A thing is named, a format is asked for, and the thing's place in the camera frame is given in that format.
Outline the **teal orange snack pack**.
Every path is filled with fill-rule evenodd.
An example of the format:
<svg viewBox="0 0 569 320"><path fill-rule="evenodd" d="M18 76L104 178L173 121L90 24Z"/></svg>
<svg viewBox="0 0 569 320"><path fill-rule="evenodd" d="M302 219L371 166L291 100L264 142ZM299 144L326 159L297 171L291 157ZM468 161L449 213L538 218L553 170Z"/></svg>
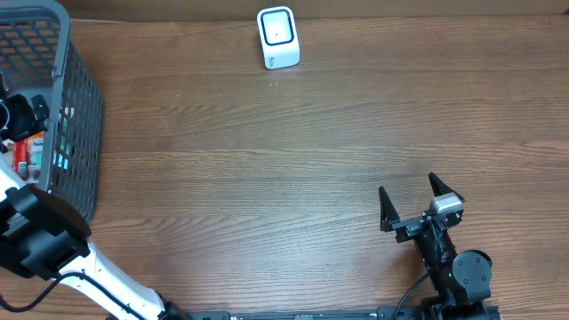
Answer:
<svg viewBox="0 0 569 320"><path fill-rule="evenodd" d="M43 162L44 132L27 139L28 183L38 183Z"/></svg>

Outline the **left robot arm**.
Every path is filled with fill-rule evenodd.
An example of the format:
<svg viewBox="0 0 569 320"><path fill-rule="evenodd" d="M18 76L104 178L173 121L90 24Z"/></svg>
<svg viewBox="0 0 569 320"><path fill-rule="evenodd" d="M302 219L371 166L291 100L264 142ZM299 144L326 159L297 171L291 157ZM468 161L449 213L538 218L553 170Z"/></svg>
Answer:
<svg viewBox="0 0 569 320"><path fill-rule="evenodd" d="M86 215L96 197L102 112L48 105L37 94L1 98L1 139L44 134L40 179L1 164L1 266L71 287L116 319L186 319L188 314L107 258Z"/></svg>

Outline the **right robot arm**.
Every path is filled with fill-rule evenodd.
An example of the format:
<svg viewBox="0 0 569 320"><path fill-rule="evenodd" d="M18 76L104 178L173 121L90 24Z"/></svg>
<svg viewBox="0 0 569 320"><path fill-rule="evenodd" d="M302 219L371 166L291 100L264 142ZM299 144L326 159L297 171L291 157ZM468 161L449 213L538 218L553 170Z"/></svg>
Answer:
<svg viewBox="0 0 569 320"><path fill-rule="evenodd" d="M378 314L392 319L499 319L499 309L485 304L491 297L492 259L479 250L457 252L449 236L449 229L462 221L465 198L433 172L429 183L434 194L429 208L408 220L400 218L387 190L379 187L381 231L394 232L400 244L413 241L426 273L404 293L392 312ZM404 310L406 300L426 279L431 281L435 295Z"/></svg>

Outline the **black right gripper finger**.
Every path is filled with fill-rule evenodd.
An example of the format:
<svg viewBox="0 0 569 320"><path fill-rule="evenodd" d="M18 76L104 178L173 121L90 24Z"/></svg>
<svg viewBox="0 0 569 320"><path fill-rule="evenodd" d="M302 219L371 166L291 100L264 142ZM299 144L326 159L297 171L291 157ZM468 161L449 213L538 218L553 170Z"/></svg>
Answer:
<svg viewBox="0 0 569 320"><path fill-rule="evenodd" d="M393 230L393 225L400 222L400 218L390 200L387 190L383 186L379 187L379 199L381 207L381 231L390 232Z"/></svg>
<svg viewBox="0 0 569 320"><path fill-rule="evenodd" d="M434 196L454 193L463 203L465 202L465 198L461 194L445 184L434 172L429 173L429 183Z"/></svg>

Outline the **red stick packet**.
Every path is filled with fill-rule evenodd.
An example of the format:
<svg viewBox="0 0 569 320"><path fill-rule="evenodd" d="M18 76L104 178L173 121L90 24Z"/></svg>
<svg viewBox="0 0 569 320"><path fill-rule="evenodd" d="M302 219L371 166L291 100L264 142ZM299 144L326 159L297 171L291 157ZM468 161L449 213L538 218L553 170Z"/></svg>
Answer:
<svg viewBox="0 0 569 320"><path fill-rule="evenodd" d="M28 179L28 144L26 140L14 144L12 167L23 180Z"/></svg>

